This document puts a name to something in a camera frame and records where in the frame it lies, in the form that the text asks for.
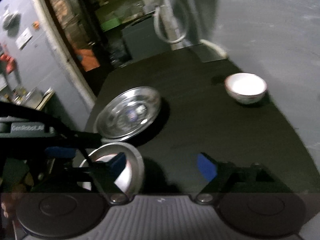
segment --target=table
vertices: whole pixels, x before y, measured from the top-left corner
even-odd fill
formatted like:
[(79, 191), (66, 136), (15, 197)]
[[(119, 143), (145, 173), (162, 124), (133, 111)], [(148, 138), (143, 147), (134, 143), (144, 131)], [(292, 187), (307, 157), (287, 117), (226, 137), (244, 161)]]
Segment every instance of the table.
[(227, 95), (223, 81), (239, 71), (229, 60), (201, 63), (188, 48), (127, 65), (107, 77), (86, 131), (114, 97), (151, 86), (168, 102), (170, 116), (138, 150), (181, 192), (198, 192), (207, 184), (196, 166), (200, 152), (239, 166), (262, 163), (294, 192), (319, 192), (319, 173), (309, 153), (273, 102), (266, 98), (259, 107), (241, 106)]

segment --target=gray wall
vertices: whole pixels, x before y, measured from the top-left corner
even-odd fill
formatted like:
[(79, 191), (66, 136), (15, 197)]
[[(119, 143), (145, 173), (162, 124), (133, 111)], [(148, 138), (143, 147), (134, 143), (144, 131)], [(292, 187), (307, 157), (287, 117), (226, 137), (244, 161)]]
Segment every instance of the gray wall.
[[(66, 78), (63, 65), (50, 47), (44, 31), (32, 28), (32, 23), (38, 20), (32, 1), (1, 0), (0, 16), (7, 5), (11, 12), (21, 13), (20, 24), (9, 32), (2, 29), (2, 17), (0, 18), (0, 43), (7, 43), (10, 55), (18, 63), (16, 73), (8, 76), (10, 88), (14, 89), (18, 80), (27, 90), (37, 87), (46, 92), (51, 87), (56, 95), (48, 104), (50, 114), (59, 117), (72, 129), (84, 130), (91, 109), (87, 108), (76, 88)], [(23, 50), (19, 50), (15, 41), (27, 27), (33, 37)]]
[(320, 170), (320, 0), (189, 3), (199, 19), (191, 43), (212, 41), (243, 71), (264, 78)]

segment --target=ribbed gray surface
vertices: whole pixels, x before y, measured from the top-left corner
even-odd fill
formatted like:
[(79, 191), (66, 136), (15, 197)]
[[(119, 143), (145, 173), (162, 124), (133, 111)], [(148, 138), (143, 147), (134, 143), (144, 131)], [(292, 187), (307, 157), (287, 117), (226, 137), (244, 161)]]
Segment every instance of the ribbed gray surface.
[[(25, 240), (36, 240), (28, 236)], [(210, 206), (188, 196), (136, 196), (110, 209), (104, 220), (76, 240), (249, 240), (229, 227)], [(291, 236), (285, 240), (298, 240)]]

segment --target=white hose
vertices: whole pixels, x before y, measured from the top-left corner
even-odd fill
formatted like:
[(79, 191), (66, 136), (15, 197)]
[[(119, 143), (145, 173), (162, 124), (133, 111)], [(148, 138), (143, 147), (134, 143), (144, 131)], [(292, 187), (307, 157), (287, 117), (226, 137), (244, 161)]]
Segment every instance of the white hose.
[(185, 21), (185, 28), (184, 28), (184, 31), (182, 32), (181, 37), (175, 41), (170, 41), (169, 39), (167, 39), (160, 30), (161, 28), (160, 28), (160, 7), (159, 6), (156, 7), (156, 12), (154, 14), (153, 24), (154, 24), (154, 28), (155, 28), (155, 32), (156, 32), (157, 36), (159, 39), (161, 39), (162, 41), (169, 43), (169, 44), (176, 44), (176, 43), (181, 42), (187, 36), (188, 30), (189, 30), (188, 11), (181, 0), (177, 0), (177, 3), (180, 5), (180, 7), (182, 9), (183, 18)]

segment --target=black circular disc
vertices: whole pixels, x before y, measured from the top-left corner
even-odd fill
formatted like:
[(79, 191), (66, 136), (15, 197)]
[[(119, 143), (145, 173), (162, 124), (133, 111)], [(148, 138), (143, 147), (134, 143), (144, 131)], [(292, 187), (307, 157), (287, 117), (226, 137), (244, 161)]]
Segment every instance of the black circular disc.
[(97, 193), (29, 193), (17, 207), (17, 218), (31, 235), (45, 239), (76, 237), (104, 217), (106, 203)]
[(219, 211), (232, 227), (258, 237), (298, 232), (306, 212), (304, 202), (293, 193), (228, 193)]

